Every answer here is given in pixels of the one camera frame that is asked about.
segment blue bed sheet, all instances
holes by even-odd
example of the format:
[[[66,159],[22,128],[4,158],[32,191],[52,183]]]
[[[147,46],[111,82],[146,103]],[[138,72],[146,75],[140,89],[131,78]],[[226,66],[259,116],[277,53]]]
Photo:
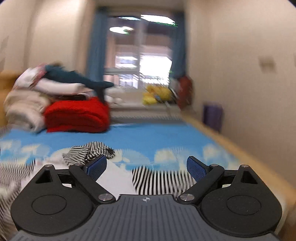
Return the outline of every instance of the blue bed sheet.
[[[99,141],[112,147],[111,159],[121,168],[131,170],[146,165],[154,170],[186,169],[188,156],[206,164],[217,163],[226,169],[237,169],[239,161],[212,139],[188,124],[114,125],[106,133],[73,133],[43,131],[32,134],[13,129],[0,139],[0,161],[29,163],[66,153],[74,145]]]

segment gray ribbed plate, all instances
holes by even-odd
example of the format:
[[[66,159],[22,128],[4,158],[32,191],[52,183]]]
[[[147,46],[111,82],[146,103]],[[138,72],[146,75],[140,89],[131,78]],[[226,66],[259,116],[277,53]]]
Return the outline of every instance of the gray ribbed plate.
[[[36,237],[19,231],[12,241],[278,241],[272,234],[255,238],[225,235],[208,226],[192,205],[171,195],[122,195],[100,205],[76,230],[55,237]]]

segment triangular cutout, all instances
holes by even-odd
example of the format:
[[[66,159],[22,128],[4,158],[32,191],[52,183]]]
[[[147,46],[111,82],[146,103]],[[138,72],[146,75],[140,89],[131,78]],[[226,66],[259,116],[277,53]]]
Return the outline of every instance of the triangular cutout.
[[[49,170],[45,170],[40,178],[36,181],[37,184],[39,183],[51,183],[52,182],[52,176],[50,175]]]
[[[255,178],[251,175],[249,171],[244,171],[241,179],[242,183],[258,184]]]

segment purple object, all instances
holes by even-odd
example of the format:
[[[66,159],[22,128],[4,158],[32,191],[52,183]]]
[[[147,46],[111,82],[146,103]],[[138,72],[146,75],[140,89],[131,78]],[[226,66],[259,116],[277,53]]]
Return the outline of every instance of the purple object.
[[[221,132],[223,108],[219,104],[206,103],[203,108],[203,123],[215,131]]]

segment window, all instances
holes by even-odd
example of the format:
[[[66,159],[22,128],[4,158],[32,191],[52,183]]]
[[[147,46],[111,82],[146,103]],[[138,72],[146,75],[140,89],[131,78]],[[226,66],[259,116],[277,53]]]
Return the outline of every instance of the window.
[[[123,88],[168,85],[175,27],[165,16],[109,17],[104,79]]]

